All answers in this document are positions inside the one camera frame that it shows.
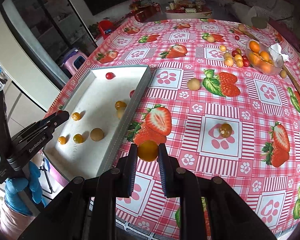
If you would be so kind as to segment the yellow cherry tomato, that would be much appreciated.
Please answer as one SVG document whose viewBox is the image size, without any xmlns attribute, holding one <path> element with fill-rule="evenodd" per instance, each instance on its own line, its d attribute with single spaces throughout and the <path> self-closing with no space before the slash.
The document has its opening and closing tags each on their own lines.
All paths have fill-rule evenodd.
<svg viewBox="0 0 300 240">
<path fill-rule="evenodd" d="M 78 112 L 74 112 L 74 113 L 72 113 L 71 118 L 72 118 L 74 121 L 78 121 L 78 120 L 80 120 L 82 117 L 81 117 L 81 115 L 80 115 Z"/>
</svg>

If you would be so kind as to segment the orange cherry tomato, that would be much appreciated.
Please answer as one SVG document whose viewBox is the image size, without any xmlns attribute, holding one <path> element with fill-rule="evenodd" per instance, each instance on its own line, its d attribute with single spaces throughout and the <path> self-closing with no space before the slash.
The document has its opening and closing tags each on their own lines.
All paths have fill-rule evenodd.
<svg viewBox="0 0 300 240">
<path fill-rule="evenodd" d="M 153 140 L 146 140 L 138 146 L 137 155 L 143 161 L 154 161 L 159 155 L 159 146 Z"/>
</svg>

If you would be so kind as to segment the large tan longan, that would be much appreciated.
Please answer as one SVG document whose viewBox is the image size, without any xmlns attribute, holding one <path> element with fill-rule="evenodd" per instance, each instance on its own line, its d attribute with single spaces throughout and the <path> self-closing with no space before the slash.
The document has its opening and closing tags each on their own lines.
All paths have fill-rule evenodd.
<svg viewBox="0 0 300 240">
<path fill-rule="evenodd" d="M 104 131 L 100 128 L 95 128 L 90 132 L 90 138 L 93 141 L 100 141 L 104 138 Z"/>
</svg>

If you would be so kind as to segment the dark yellow-green cherry tomato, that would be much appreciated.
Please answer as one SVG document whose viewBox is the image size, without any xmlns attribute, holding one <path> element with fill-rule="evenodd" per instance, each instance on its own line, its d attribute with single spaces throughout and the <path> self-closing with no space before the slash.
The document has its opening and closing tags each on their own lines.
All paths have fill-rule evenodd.
<svg viewBox="0 0 300 240">
<path fill-rule="evenodd" d="M 220 136 L 223 138 L 228 138 L 232 135 L 232 127 L 228 123 L 221 124 L 219 128 Z"/>
</svg>

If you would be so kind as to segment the small tan longan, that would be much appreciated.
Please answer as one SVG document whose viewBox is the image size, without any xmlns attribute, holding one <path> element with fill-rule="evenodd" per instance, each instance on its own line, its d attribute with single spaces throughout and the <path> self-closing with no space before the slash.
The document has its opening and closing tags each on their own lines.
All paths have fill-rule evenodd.
<svg viewBox="0 0 300 240">
<path fill-rule="evenodd" d="M 192 78 L 187 82 L 187 87 L 191 91 L 197 91 L 200 89 L 200 80 Z"/>
</svg>

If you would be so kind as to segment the amber cherry tomato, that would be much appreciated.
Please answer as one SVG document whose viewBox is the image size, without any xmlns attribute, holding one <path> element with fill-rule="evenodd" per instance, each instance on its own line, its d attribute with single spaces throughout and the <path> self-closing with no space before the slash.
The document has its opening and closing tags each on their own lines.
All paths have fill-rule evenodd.
<svg viewBox="0 0 300 240">
<path fill-rule="evenodd" d="M 121 108 L 126 108 L 127 104 L 124 101 L 115 102 L 115 109 L 118 111 Z"/>
</svg>

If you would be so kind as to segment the small orange tomato in tray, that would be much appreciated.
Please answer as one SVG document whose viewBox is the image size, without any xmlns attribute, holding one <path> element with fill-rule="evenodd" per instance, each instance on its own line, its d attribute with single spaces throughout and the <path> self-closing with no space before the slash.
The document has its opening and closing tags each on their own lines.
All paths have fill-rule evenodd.
<svg viewBox="0 0 300 240">
<path fill-rule="evenodd" d="M 66 144 L 66 137 L 64 137 L 64 136 L 59 137 L 59 138 L 58 138 L 58 142 L 59 142 L 61 145 Z"/>
</svg>

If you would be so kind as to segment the white grey-rimmed tray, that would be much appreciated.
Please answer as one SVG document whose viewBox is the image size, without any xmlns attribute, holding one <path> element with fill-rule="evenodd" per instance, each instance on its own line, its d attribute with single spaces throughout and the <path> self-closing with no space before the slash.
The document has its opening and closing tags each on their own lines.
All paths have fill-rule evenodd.
<svg viewBox="0 0 300 240">
<path fill-rule="evenodd" d="M 108 72 L 115 77 L 107 80 Z M 55 130 L 53 139 L 43 149 L 63 178 L 67 181 L 77 176 L 94 178 L 111 168 L 151 78 L 147 65 L 113 66 L 85 72 L 63 108 L 69 114 L 82 114 L 82 118 L 78 121 L 69 118 Z M 127 107 L 117 111 L 117 101 L 124 101 Z M 104 131 L 100 141 L 90 138 L 95 128 Z M 76 134 L 83 136 L 83 143 L 74 143 Z M 58 142 L 61 136 L 66 137 L 64 145 Z"/>
</svg>

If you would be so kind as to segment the pink plastic stool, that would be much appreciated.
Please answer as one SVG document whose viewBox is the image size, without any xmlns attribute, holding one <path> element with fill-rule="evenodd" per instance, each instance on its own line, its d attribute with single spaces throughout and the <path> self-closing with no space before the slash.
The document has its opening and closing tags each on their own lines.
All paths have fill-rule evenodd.
<svg viewBox="0 0 300 240">
<path fill-rule="evenodd" d="M 73 48 L 62 58 L 61 70 L 74 76 L 87 58 L 79 48 Z"/>
</svg>

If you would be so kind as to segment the red cherry tomato in tray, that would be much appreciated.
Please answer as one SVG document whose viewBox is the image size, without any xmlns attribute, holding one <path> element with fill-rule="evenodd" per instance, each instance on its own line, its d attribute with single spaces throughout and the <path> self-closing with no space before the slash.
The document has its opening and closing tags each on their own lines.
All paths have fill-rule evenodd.
<svg viewBox="0 0 300 240">
<path fill-rule="evenodd" d="M 114 77 L 115 77 L 115 74 L 112 73 L 112 72 L 108 72 L 108 73 L 106 74 L 106 79 L 107 79 L 107 80 L 111 80 L 111 79 L 113 79 Z"/>
</svg>

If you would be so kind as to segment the pink strawberry checkered tablecloth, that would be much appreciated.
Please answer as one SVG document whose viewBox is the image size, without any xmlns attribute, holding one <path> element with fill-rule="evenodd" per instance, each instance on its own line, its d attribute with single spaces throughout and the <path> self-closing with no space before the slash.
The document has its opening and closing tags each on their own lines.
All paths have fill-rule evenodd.
<svg viewBox="0 0 300 240">
<path fill-rule="evenodd" d="M 289 78 L 225 61 L 247 41 L 235 22 L 131 18 L 89 56 L 49 112 L 65 105 L 89 69 L 148 65 L 151 83 L 118 156 L 132 141 L 164 140 L 182 167 L 221 176 L 273 233 L 285 233 L 300 222 L 300 95 Z M 187 87 L 192 78 L 200 80 L 197 91 Z M 228 138 L 219 133 L 224 123 L 232 127 Z"/>
</svg>

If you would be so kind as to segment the red plastic chair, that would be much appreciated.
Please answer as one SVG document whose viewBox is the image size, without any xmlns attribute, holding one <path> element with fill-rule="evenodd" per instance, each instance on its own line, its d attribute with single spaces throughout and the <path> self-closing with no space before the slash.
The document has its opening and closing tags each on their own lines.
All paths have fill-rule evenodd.
<svg viewBox="0 0 300 240">
<path fill-rule="evenodd" d="M 109 20 L 102 20 L 98 23 L 99 31 L 104 39 L 115 31 L 115 25 Z"/>
</svg>

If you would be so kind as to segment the tan longan far strawberry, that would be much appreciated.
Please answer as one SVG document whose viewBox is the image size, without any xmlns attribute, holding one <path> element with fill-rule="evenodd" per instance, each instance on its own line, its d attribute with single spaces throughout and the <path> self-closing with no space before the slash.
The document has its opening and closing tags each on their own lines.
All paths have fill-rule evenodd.
<svg viewBox="0 0 300 240">
<path fill-rule="evenodd" d="M 206 40 L 207 40 L 207 42 L 209 42 L 209 43 L 214 43 L 214 42 L 215 42 L 215 38 L 214 38 L 213 36 L 208 36 L 208 37 L 206 38 Z"/>
</svg>

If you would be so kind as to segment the clear glass fruit bowl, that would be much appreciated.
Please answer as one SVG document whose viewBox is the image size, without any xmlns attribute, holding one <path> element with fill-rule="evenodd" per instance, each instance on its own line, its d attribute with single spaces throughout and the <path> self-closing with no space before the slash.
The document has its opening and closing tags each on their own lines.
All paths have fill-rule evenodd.
<svg viewBox="0 0 300 240">
<path fill-rule="evenodd" d="M 272 59 L 270 52 L 269 52 L 269 46 L 266 46 L 265 44 L 258 42 L 260 45 L 260 51 L 259 53 L 254 53 L 249 49 L 249 41 L 246 42 L 245 45 L 245 54 L 250 62 L 250 65 L 258 70 L 259 72 L 266 74 L 266 75 L 276 75 L 281 72 L 282 67 L 284 65 L 284 62 L 274 62 Z"/>
</svg>

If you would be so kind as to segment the tan longan beside bowl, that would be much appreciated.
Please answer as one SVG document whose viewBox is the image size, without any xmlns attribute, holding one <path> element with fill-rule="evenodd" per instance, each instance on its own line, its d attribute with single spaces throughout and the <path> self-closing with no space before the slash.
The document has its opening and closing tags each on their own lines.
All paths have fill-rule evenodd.
<svg viewBox="0 0 300 240">
<path fill-rule="evenodd" d="M 285 70 L 281 70 L 280 76 L 284 79 L 287 76 L 287 72 Z"/>
</svg>

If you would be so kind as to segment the tangerine on top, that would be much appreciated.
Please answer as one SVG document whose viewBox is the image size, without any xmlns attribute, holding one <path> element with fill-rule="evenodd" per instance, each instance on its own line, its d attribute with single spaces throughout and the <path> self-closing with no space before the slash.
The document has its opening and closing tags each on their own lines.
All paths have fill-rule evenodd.
<svg viewBox="0 0 300 240">
<path fill-rule="evenodd" d="M 249 42 L 249 49 L 250 49 L 252 52 L 258 54 L 259 51 L 260 51 L 260 45 L 259 45 L 259 43 L 256 42 L 255 40 L 251 40 L 251 41 Z"/>
</svg>

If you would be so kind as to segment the long wooden stick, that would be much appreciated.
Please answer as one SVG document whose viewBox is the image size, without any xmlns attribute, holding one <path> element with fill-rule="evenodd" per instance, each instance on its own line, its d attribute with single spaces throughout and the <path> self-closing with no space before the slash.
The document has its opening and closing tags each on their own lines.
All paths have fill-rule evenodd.
<svg viewBox="0 0 300 240">
<path fill-rule="evenodd" d="M 300 94 L 300 85 L 298 84 L 298 82 L 296 81 L 296 79 L 294 79 L 293 75 L 290 73 L 290 71 L 288 70 L 288 68 L 286 67 L 285 64 L 283 65 L 282 69 L 286 71 L 287 76 L 290 78 L 292 84 L 294 85 L 294 87 L 296 88 L 296 90 L 298 91 L 298 93 Z"/>
</svg>

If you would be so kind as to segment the crumpled white tissue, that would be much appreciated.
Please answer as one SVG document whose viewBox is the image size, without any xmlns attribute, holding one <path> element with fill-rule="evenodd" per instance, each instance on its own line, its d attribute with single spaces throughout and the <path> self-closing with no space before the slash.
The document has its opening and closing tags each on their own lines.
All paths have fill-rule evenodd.
<svg viewBox="0 0 300 240">
<path fill-rule="evenodd" d="M 276 43 L 269 47 L 269 52 L 274 62 L 289 62 L 289 56 L 284 53 L 282 47 Z"/>
</svg>

